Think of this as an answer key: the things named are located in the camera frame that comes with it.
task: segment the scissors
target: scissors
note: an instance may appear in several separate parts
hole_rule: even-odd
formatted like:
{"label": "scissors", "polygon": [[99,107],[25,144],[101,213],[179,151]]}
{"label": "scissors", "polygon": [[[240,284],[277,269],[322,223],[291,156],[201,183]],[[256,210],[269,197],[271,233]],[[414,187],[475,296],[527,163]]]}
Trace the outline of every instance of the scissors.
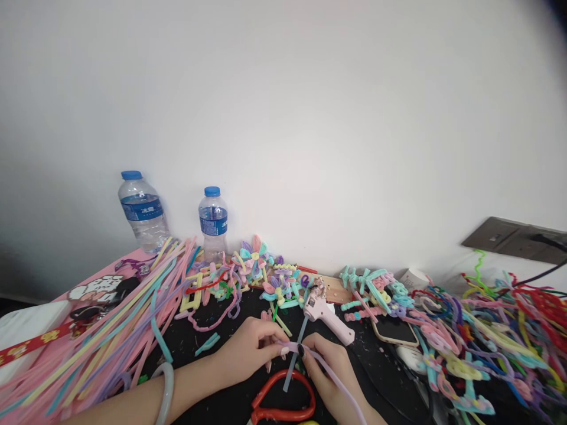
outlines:
{"label": "scissors", "polygon": [[276,382],[278,382],[280,379],[285,378],[287,373],[288,371],[286,369],[280,370],[270,378],[266,385],[263,386],[263,388],[260,390],[256,398],[252,402],[252,408],[254,409],[254,411],[252,412],[252,416],[250,417],[250,420],[246,425],[256,425],[262,419],[282,422],[302,422],[308,420],[311,416],[313,416],[313,414],[315,413],[315,393],[313,392],[313,388],[309,384],[309,381],[295,369],[291,376],[293,379],[301,382],[305,386],[305,388],[307,388],[307,391],[309,391],[309,396],[311,397],[309,407],[303,410],[282,410],[260,407],[260,403],[262,402],[268,391],[270,391],[270,389]]}

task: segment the electrical outlet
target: electrical outlet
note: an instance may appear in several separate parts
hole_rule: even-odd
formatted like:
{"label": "electrical outlet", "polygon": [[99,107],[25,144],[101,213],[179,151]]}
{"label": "electrical outlet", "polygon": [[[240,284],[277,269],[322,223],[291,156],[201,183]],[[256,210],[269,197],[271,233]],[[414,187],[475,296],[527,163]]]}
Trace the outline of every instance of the electrical outlet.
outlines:
{"label": "electrical outlet", "polygon": [[565,232],[490,217],[462,245],[551,264],[567,259],[567,253],[557,247],[532,240],[538,234],[553,240],[567,240]]}
{"label": "electrical outlet", "polygon": [[488,217],[461,245],[483,251],[498,252],[499,247],[525,226],[525,224],[503,218]]}

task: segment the water bottle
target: water bottle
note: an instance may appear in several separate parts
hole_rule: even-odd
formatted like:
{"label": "water bottle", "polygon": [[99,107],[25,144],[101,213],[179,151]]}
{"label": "water bottle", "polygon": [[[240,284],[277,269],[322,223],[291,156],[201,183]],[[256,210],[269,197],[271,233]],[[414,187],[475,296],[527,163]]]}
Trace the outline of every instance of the water bottle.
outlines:
{"label": "water bottle", "polygon": [[199,204],[201,231],[205,238],[205,260],[220,263],[226,252],[226,204],[216,186],[205,188],[205,197]]}
{"label": "water bottle", "polygon": [[170,236],[159,196],[139,171],[122,171],[118,198],[134,236],[147,254],[159,252]]}

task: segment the pink glue gun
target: pink glue gun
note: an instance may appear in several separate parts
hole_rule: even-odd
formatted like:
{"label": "pink glue gun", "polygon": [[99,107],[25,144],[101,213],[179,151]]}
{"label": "pink glue gun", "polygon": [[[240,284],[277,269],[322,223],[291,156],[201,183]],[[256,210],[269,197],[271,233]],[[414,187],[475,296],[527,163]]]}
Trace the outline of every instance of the pink glue gun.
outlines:
{"label": "pink glue gun", "polygon": [[305,317],[311,322],[321,319],[333,333],[347,346],[354,342],[354,331],[345,325],[327,306],[327,287],[323,279],[318,277],[303,308]]}

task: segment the bracelet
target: bracelet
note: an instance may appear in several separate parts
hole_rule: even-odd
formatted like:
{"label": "bracelet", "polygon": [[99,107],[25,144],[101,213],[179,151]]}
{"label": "bracelet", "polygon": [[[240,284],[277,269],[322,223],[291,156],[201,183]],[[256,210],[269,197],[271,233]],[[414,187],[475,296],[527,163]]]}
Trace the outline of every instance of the bracelet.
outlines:
{"label": "bracelet", "polygon": [[171,400],[173,399],[174,374],[171,363],[165,362],[159,365],[152,375],[152,378],[159,376],[162,372],[165,375],[164,398],[161,400],[161,408],[155,425],[165,425],[167,414],[170,412]]}

